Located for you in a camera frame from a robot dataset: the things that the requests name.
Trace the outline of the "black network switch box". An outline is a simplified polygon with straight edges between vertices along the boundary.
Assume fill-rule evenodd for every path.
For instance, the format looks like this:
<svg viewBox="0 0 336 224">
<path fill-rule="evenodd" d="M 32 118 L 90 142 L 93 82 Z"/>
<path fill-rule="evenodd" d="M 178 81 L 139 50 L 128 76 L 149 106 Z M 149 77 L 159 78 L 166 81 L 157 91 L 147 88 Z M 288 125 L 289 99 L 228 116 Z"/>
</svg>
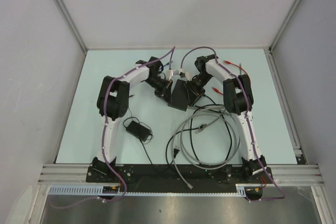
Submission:
<svg viewBox="0 0 336 224">
<path fill-rule="evenodd" d="M 177 80 L 171 94 L 171 102 L 168 104 L 169 107 L 184 112 L 187 110 L 189 102 L 188 90 L 185 83 L 184 80 Z"/>
</svg>

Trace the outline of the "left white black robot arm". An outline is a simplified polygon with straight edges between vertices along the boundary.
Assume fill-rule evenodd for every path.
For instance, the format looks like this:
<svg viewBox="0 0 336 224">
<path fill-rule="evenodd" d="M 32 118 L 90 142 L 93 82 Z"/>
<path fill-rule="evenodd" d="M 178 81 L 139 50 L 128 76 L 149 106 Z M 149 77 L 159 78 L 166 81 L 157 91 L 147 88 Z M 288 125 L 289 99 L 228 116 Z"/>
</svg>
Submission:
<svg viewBox="0 0 336 224">
<path fill-rule="evenodd" d="M 103 122 L 101 146 L 92 161 L 92 167 L 105 182 L 115 178 L 116 169 L 112 166 L 117 153 L 112 149 L 113 141 L 120 124 L 129 108 L 131 88 L 146 82 L 154 88 L 154 95 L 167 104 L 171 103 L 171 87 L 173 81 L 160 77 L 161 60 L 151 57 L 150 60 L 139 60 L 135 67 L 120 77 L 104 77 L 97 99 L 97 108 Z"/>
</svg>

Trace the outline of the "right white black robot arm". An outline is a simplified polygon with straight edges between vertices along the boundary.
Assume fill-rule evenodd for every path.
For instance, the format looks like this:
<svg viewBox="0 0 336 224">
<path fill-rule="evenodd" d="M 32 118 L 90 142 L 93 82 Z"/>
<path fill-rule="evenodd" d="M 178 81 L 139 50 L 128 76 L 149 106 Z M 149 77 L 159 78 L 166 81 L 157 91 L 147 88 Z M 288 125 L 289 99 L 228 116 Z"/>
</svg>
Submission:
<svg viewBox="0 0 336 224">
<path fill-rule="evenodd" d="M 195 67 L 199 74 L 186 83 L 189 106 L 203 95 L 204 86 L 212 77 L 223 84 L 224 108 L 233 116 L 240 139 L 245 144 L 242 176 L 245 181 L 254 183 L 261 177 L 261 172 L 266 170 L 267 163 L 258 146 L 253 128 L 254 98 L 249 76 L 232 73 L 215 55 L 198 57 Z"/>
</svg>

